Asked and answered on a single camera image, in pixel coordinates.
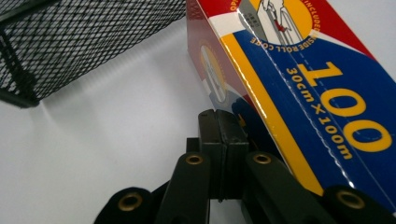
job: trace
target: metal grommet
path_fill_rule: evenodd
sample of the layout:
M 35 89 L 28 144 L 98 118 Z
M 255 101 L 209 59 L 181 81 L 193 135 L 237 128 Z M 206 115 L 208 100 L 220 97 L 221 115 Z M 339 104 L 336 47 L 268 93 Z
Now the metal grommet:
M 348 207 L 362 209 L 365 206 L 364 200 L 352 192 L 340 190 L 337 192 L 336 196 L 338 201 Z
M 204 159 L 198 155 L 190 155 L 187 157 L 186 162 L 190 165 L 198 165 L 201 164 Z
M 271 163 L 271 157 L 266 156 L 264 154 L 254 155 L 253 160 L 259 164 L 268 164 Z
M 124 212 L 131 212 L 138 208 L 143 202 L 140 194 L 133 192 L 127 193 L 119 200 L 119 209 Z

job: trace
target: box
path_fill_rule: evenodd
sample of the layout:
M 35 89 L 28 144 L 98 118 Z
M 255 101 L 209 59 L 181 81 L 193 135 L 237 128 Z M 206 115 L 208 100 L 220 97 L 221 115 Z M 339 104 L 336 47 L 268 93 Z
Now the box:
M 327 1 L 188 0 L 187 20 L 214 107 L 253 145 L 316 194 L 346 185 L 396 211 L 396 85 Z

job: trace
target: black wire mesh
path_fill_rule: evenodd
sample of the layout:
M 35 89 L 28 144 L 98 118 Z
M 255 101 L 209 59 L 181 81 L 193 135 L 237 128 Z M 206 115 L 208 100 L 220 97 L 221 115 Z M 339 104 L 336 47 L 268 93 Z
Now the black wire mesh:
M 2 1 L 0 14 L 26 2 Z M 0 26 L 1 92 L 38 104 L 184 14 L 184 0 L 58 1 Z

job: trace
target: white table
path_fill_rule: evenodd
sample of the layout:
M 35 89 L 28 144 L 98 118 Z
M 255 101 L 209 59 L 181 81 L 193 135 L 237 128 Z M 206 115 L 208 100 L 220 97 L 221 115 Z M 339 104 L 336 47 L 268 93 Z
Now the white table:
M 396 80 L 396 1 L 329 2 Z M 156 189 L 211 107 L 184 20 L 36 108 L 1 103 L 0 223 L 93 223 L 115 192 Z M 238 203 L 213 202 L 211 223 L 244 223 Z

